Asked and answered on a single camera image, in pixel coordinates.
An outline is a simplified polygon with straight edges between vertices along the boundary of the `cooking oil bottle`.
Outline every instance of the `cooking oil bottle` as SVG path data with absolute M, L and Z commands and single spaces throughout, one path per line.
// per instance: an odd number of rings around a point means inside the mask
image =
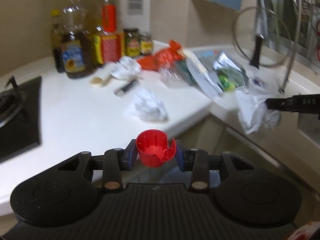
M 86 29 L 86 10 L 81 0 L 67 0 L 63 9 L 63 36 L 61 53 L 69 78 L 88 76 L 96 70 L 92 57 L 91 34 Z
M 52 54 L 54 57 L 54 63 L 56 65 L 56 69 L 59 73 L 63 73 L 64 66 L 63 66 L 62 55 L 60 50 L 62 31 L 59 24 L 59 16 L 60 16 L 59 10 L 54 9 L 51 11 L 52 26 L 51 26 L 50 38 L 51 38 L 51 49 L 52 49 Z
M 124 55 L 124 32 L 117 26 L 116 0 L 102 0 L 95 15 L 93 44 L 98 66 Z

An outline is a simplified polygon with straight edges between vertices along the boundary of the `yellow bottle lid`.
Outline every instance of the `yellow bottle lid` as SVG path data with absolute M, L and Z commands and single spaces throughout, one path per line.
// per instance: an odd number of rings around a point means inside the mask
M 51 11 L 51 17 L 58 17 L 60 16 L 60 11 L 58 9 L 53 9 Z

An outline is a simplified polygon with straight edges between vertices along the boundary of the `orange plastic bag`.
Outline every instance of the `orange plastic bag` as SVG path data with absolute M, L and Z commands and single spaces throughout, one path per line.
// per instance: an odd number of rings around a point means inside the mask
M 178 52 L 182 47 L 181 44 L 170 40 L 169 46 L 169 48 L 162 49 L 154 55 L 143 57 L 137 60 L 137 62 L 142 69 L 158 71 L 162 66 L 184 59 L 183 55 Z

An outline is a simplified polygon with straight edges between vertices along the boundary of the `crumpled tissue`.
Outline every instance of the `crumpled tissue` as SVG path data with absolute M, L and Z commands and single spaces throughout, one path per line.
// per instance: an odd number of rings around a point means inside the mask
M 168 119 L 164 103 L 150 90 L 140 89 L 134 105 L 137 115 L 143 121 L 157 122 Z
M 116 79 L 131 80 L 141 72 L 139 63 L 128 56 L 123 56 L 118 62 L 111 64 L 114 65 L 114 68 L 110 74 Z
M 265 101 L 274 98 L 271 88 L 263 80 L 250 78 L 248 86 L 235 89 L 238 118 L 246 134 L 257 131 L 264 124 L 267 129 L 276 128 L 281 119 L 280 111 L 268 110 Z

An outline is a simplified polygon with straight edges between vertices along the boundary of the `ribbed black surface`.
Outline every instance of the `ribbed black surface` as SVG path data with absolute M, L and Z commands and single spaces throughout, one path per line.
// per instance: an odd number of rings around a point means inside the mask
M 249 228 L 225 218 L 207 195 L 183 184 L 129 184 L 103 197 L 86 218 L 59 228 L 19 223 L 6 240 L 283 240 L 296 228 Z

